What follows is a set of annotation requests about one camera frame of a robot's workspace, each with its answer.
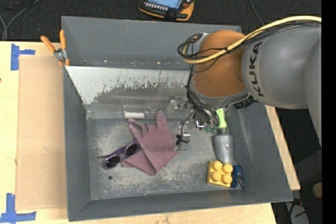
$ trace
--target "cloth glove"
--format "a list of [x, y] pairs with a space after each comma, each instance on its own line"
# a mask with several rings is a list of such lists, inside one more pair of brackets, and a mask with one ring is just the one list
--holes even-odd
[[134, 119], [128, 119], [128, 122], [129, 129], [142, 150], [124, 159], [122, 166], [137, 167], [150, 175], [155, 175], [178, 154], [173, 149], [176, 139], [170, 131], [164, 112], [161, 110], [157, 112], [156, 125], [142, 124]]

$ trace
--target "sunglasses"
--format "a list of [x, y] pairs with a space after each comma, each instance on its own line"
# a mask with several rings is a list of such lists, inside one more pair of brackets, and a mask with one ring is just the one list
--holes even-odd
[[100, 156], [100, 158], [104, 158], [102, 166], [106, 170], [115, 168], [118, 165], [118, 163], [120, 163], [123, 159], [133, 155], [139, 150], [140, 145], [138, 144], [138, 141], [135, 139], [129, 145], [121, 147], [109, 155]]

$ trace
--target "gray bin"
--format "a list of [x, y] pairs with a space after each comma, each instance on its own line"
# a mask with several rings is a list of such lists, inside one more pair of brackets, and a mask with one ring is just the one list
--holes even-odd
[[[165, 110], [176, 96], [184, 100], [189, 66], [177, 53], [179, 44], [193, 34], [240, 27], [64, 16], [62, 29], [71, 61], [64, 68], [70, 221], [293, 200], [265, 106], [259, 103], [227, 114], [244, 189], [206, 183], [208, 163], [215, 160], [212, 134], [193, 124], [187, 126], [187, 150], [155, 176], [121, 165], [104, 170], [98, 158], [132, 141], [125, 104], [138, 113], [143, 107]], [[151, 83], [141, 81], [148, 77]], [[173, 133], [190, 109], [167, 117]], [[154, 124], [152, 118], [140, 121]]]

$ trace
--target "yellow lego brick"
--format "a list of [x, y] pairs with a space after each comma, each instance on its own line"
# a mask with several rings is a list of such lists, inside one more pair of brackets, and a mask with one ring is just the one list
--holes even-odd
[[215, 186], [230, 187], [232, 182], [231, 164], [223, 164], [220, 161], [210, 161], [208, 166], [207, 183]]

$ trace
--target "handheld device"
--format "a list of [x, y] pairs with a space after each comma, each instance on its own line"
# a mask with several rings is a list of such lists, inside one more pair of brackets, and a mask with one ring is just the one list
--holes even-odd
[[193, 13], [194, 0], [140, 0], [138, 8], [157, 18], [187, 21]]

